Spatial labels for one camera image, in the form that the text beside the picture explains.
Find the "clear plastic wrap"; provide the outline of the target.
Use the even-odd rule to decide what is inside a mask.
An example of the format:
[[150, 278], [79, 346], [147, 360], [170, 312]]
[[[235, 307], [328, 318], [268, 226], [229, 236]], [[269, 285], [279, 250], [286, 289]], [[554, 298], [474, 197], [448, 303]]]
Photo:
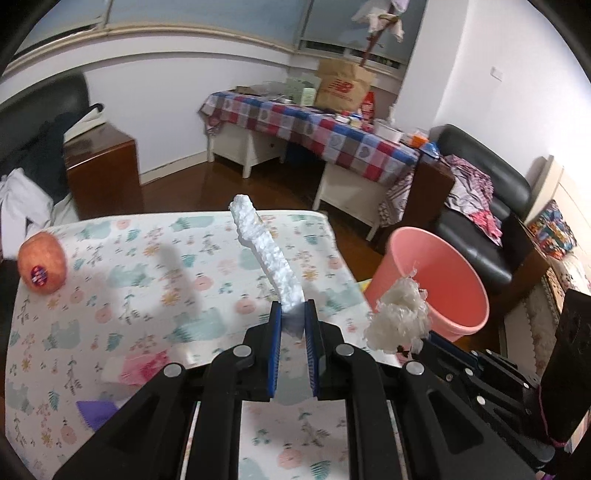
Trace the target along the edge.
[[431, 329], [428, 291], [415, 280], [417, 269], [394, 282], [376, 303], [363, 337], [370, 349], [408, 356], [419, 353]]

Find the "white foam strip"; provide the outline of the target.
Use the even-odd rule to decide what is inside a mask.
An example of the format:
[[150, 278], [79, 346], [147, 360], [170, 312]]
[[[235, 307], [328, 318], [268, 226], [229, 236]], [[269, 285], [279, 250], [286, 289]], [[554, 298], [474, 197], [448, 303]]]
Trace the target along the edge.
[[283, 332], [294, 338], [304, 336], [304, 289], [291, 269], [283, 250], [277, 245], [270, 230], [260, 219], [249, 196], [235, 195], [229, 204], [238, 240], [252, 250], [264, 274], [276, 291], [281, 306]]

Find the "pink plastic trash bin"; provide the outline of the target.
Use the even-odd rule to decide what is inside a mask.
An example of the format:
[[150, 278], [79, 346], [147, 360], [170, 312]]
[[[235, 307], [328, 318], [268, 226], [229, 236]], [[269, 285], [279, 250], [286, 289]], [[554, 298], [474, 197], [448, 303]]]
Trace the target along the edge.
[[386, 254], [365, 291], [372, 308], [397, 280], [411, 275], [427, 291], [432, 329], [451, 342], [487, 323], [490, 305], [470, 263], [449, 243], [417, 227], [401, 227], [387, 241]]

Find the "purple plastic scrap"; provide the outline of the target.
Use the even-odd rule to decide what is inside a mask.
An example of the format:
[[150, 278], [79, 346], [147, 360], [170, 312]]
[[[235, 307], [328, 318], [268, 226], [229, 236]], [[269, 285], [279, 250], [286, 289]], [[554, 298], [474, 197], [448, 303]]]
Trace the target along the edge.
[[93, 432], [100, 429], [118, 411], [118, 407], [111, 401], [77, 401], [76, 406], [82, 419]]

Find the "pink printed wrapper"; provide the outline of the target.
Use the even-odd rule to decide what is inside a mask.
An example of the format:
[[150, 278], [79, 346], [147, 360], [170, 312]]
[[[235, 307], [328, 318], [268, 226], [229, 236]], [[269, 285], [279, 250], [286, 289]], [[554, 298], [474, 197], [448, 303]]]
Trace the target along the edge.
[[104, 383], [142, 386], [169, 362], [166, 350], [137, 356], [110, 357], [103, 366], [100, 378]]

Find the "red apple with sticker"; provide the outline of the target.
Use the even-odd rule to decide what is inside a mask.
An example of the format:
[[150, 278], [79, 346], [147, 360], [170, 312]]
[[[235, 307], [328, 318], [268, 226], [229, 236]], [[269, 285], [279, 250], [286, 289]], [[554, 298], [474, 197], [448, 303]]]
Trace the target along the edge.
[[21, 245], [17, 265], [21, 280], [37, 294], [53, 294], [65, 283], [65, 252], [57, 238], [48, 232], [39, 232]]

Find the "black leather sofa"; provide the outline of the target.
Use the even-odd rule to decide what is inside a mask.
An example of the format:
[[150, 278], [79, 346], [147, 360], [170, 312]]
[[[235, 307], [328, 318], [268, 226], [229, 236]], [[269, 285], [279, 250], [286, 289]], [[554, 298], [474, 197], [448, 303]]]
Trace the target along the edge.
[[434, 132], [455, 184], [432, 231], [468, 260], [488, 292], [500, 293], [534, 250], [523, 224], [531, 187], [509, 163], [464, 130], [446, 124]]

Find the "patterned cloth on sofa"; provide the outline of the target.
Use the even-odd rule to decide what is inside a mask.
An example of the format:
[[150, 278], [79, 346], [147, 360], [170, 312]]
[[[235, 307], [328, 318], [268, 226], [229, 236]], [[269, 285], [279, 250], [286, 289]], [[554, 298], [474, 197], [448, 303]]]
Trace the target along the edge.
[[446, 156], [444, 163], [455, 178], [446, 206], [464, 215], [495, 245], [501, 246], [501, 221], [491, 210], [494, 187], [490, 176], [456, 155]]

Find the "white garment on chair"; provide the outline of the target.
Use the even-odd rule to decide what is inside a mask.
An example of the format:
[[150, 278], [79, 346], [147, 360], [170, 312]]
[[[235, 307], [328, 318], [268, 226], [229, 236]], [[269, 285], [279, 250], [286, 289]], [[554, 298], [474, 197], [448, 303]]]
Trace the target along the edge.
[[1, 251], [2, 257], [15, 260], [27, 238], [28, 225], [37, 232], [51, 224], [53, 201], [22, 168], [1, 179]]

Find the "brown wooden side cabinet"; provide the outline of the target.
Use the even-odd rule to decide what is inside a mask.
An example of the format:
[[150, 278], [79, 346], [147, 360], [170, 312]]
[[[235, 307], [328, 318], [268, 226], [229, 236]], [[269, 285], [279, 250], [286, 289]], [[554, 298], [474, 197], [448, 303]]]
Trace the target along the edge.
[[105, 123], [64, 144], [67, 181], [82, 220], [144, 211], [136, 142]]

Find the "white bowl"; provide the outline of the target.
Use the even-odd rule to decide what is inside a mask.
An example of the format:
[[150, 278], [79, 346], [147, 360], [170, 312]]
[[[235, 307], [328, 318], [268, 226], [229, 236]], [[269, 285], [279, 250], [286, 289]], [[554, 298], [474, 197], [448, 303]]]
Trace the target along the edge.
[[374, 134], [383, 140], [399, 143], [404, 136], [404, 132], [394, 128], [394, 126], [384, 119], [374, 121]]

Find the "checkered tablecloth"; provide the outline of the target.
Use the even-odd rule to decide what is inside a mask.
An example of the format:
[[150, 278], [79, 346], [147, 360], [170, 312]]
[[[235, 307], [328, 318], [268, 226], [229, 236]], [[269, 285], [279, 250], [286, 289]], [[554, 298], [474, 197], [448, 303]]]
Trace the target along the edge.
[[314, 109], [229, 91], [209, 95], [200, 108], [207, 132], [224, 124], [303, 146], [325, 162], [390, 186], [415, 167], [419, 152], [353, 128]]

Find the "red snack packet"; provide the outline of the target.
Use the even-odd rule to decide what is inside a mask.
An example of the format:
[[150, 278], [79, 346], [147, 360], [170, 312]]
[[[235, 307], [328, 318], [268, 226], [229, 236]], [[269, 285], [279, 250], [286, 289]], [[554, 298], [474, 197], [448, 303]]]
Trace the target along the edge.
[[375, 95], [373, 91], [367, 93], [361, 105], [363, 121], [372, 123], [375, 118]]

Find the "brown paper shopping bag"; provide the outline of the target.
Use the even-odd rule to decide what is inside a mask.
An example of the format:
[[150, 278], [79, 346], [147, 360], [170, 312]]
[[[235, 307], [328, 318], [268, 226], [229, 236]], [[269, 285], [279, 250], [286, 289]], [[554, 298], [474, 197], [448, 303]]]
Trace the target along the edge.
[[321, 79], [315, 107], [339, 112], [358, 110], [375, 79], [365, 67], [335, 58], [321, 59], [315, 75]]

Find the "green white box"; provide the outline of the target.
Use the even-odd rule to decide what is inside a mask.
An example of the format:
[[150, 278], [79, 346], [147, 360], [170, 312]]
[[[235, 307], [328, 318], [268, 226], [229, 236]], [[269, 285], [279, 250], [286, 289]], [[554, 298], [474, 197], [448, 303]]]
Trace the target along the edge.
[[321, 79], [315, 75], [289, 77], [286, 82], [284, 95], [294, 104], [301, 107], [311, 107], [315, 104]]

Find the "wooden coat stand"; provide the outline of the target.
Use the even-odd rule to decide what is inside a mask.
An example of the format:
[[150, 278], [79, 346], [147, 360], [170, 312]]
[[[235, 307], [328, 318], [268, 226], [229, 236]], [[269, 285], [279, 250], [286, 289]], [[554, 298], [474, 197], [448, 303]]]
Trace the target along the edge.
[[373, 8], [366, 15], [366, 19], [369, 24], [369, 36], [367, 49], [363, 52], [362, 60], [360, 60], [360, 66], [362, 68], [366, 67], [370, 59], [370, 54], [372, 54], [373, 49], [378, 45], [382, 35], [386, 31], [392, 30], [400, 21], [400, 17], [393, 5], [388, 10]]

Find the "wall socket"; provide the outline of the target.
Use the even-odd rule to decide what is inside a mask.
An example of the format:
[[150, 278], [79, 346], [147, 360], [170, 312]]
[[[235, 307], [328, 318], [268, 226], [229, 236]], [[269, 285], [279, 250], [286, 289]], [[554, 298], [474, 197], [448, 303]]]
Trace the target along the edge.
[[504, 78], [504, 74], [501, 70], [499, 70], [496, 67], [492, 67], [491, 71], [490, 71], [490, 75], [495, 78], [496, 80], [498, 80], [499, 82], [503, 81]]

